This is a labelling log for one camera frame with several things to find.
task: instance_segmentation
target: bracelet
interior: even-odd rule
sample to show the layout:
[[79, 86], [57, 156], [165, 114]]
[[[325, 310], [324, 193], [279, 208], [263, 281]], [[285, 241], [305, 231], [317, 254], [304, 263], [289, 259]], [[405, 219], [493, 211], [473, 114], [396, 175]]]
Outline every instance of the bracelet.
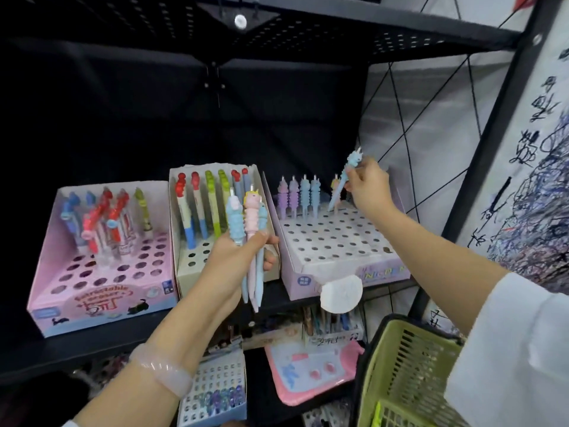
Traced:
[[192, 387], [193, 378], [183, 367], [170, 363], [148, 344], [136, 346], [129, 360], [152, 370], [154, 378], [180, 399], [183, 399]]

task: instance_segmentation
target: perforated metal shelf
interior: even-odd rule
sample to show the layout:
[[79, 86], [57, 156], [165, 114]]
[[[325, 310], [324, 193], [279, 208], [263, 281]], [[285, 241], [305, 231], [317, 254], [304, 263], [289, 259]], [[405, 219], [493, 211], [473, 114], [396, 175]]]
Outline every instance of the perforated metal shelf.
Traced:
[[514, 49], [520, 37], [360, 0], [1, 0], [0, 7], [9, 37], [184, 52], [218, 64], [374, 64]]

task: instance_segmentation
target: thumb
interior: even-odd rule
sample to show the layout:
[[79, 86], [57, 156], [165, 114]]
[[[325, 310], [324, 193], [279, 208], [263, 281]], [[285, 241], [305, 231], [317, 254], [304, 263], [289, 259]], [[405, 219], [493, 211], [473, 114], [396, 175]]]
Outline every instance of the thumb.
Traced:
[[362, 180], [359, 178], [356, 168], [350, 165], [347, 166], [346, 175], [348, 176], [348, 180], [350, 181], [350, 186], [352, 186], [352, 188], [358, 188], [361, 185]]
[[247, 240], [245, 245], [240, 249], [242, 255], [245, 256], [244, 259], [252, 261], [253, 257], [257, 254], [260, 248], [262, 248], [268, 240], [268, 232], [266, 230], [258, 230], [255, 235]]

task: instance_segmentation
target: green shopping basket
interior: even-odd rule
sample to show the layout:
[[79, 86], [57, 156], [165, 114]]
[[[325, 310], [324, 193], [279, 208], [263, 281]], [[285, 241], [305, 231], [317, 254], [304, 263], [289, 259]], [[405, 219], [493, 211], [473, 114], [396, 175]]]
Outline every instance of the green shopping basket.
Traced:
[[443, 394], [462, 341], [407, 316], [386, 316], [363, 357], [350, 427], [468, 427]]

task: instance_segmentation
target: white shirt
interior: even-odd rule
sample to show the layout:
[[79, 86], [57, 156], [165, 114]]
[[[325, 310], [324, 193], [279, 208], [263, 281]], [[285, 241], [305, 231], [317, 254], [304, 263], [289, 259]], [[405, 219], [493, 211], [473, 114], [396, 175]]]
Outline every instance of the white shirt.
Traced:
[[472, 427], [569, 425], [569, 297], [507, 274], [484, 303], [445, 398]]

